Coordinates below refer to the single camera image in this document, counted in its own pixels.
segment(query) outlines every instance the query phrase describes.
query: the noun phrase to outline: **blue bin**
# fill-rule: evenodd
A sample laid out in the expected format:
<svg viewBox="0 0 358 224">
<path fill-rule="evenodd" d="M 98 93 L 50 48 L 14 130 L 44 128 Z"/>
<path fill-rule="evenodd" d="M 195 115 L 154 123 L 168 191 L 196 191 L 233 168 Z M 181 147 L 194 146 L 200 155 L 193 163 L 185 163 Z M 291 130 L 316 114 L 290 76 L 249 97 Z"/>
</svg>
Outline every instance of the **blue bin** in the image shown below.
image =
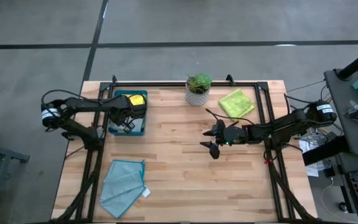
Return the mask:
<svg viewBox="0 0 358 224">
<path fill-rule="evenodd" d="M 147 91 L 146 90 L 116 90 L 114 92 L 114 96 L 118 96 L 118 95 L 134 95 L 134 94 L 145 95 L 146 101 L 149 100 L 148 97 L 147 97 Z M 143 120 L 143 123 L 142 123 L 142 128 L 140 129 L 140 132 L 130 132 L 130 133 L 119 132 L 119 131 L 117 131 L 117 130 L 115 130 L 113 128 L 110 128 L 110 126 L 108 127 L 108 131 L 111 134 L 115 135 L 115 136 L 142 136 L 142 135 L 144 135 L 145 128 L 146 128 L 146 116 L 144 116 L 144 120 Z"/>
</svg>

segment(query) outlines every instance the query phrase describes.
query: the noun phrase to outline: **wooden table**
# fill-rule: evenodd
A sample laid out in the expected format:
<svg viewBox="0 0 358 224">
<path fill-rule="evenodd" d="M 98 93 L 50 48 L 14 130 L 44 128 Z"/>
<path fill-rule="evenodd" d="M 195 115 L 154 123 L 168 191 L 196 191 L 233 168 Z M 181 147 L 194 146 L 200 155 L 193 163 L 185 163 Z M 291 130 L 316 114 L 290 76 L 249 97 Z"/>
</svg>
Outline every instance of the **wooden table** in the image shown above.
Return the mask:
<svg viewBox="0 0 358 224">
<path fill-rule="evenodd" d="M 81 94 L 97 98 L 100 82 L 84 82 Z M 287 113 L 282 80 L 268 81 L 276 118 Z M 236 88 L 242 89 L 255 105 L 246 118 L 259 123 L 255 92 L 251 87 L 212 87 L 209 101 L 203 106 L 190 106 L 185 101 L 184 87 L 115 88 L 147 90 L 149 107 L 144 136 L 108 134 L 98 185 L 94 222 L 269 222 L 277 220 L 270 186 L 269 170 L 264 164 L 264 145 L 221 147 L 221 156 L 213 160 L 200 141 L 210 137 L 202 133 L 216 120 L 205 108 L 225 115 L 218 100 Z M 78 113 L 76 121 L 90 126 L 93 113 Z M 72 141 L 67 153 L 82 146 Z M 301 152 L 283 150 L 290 188 L 300 203 L 316 217 L 306 169 Z M 52 218 L 61 215 L 78 193 L 83 175 L 86 151 L 70 156 L 64 163 Z M 145 184 L 151 194 L 140 196 L 133 206 L 115 220 L 99 205 L 103 179 L 113 159 L 146 161 Z M 284 194 L 280 191 L 285 217 Z M 85 200 L 84 212 L 88 210 Z"/>
</svg>

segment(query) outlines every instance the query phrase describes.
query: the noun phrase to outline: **gray concrete floor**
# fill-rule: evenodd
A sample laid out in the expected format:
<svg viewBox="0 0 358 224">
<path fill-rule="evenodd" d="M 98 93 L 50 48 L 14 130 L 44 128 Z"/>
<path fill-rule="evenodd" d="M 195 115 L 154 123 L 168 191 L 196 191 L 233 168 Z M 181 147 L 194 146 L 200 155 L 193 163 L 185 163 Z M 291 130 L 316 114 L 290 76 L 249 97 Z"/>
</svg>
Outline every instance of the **gray concrete floor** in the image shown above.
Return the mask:
<svg viewBox="0 0 358 224">
<path fill-rule="evenodd" d="M 91 43 L 101 0 L 0 0 L 0 44 Z M 332 0 L 110 0 L 100 42 L 358 40 L 358 1 Z M 13 162 L 0 193 L 0 223 L 48 220 L 67 142 L 44 133 L 40 97 L 47 90 L 80 91 L 89 49 L 0 50 L 0 145 L 30 154 Z M 90 80 L 183 80 L 208 72 L 215 79 L 284 80 L 287 90 L 323 79 L 358 57 L 358 45 L 99 49 Z M 316 100 L 323 84 L 290 95 Z M 310 178 L 318 215 L 340 220 L 321 206 L 330 181 Z M 335 203 L 324 203 L 349 221 Z"/>
</svg>

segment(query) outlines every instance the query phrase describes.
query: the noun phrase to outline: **potted plant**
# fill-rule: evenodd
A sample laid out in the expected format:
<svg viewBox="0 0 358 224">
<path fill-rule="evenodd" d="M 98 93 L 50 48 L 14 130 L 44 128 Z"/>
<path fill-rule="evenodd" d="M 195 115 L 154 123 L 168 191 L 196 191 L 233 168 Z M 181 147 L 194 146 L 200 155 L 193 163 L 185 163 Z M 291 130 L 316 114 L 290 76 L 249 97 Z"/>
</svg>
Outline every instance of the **potted plant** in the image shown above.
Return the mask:
<svg viewBox="0 0 358 224">
<path fill-rule="evenodd" d="M 186 101 L 193 106 L 205 104 L 208 101 L 211 83 L 211 77 L 205 73 L 189 77 L 186 82 Z"/>
</svg>

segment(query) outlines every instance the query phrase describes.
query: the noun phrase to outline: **blue towel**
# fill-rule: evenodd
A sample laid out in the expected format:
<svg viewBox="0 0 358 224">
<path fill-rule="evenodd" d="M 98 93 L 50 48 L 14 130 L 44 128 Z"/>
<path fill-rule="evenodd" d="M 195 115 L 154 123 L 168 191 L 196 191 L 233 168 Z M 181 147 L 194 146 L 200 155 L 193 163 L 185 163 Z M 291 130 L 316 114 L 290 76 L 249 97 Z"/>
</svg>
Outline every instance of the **blue towel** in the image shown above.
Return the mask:
<svg viewBox="0 0 358 224">
<path fill-rule="evenodd" d="M 113 160 L 103 181 L 100 205 L 119 219 L 145 190 L 144 171 L 144 161 Z"/>
</svg>

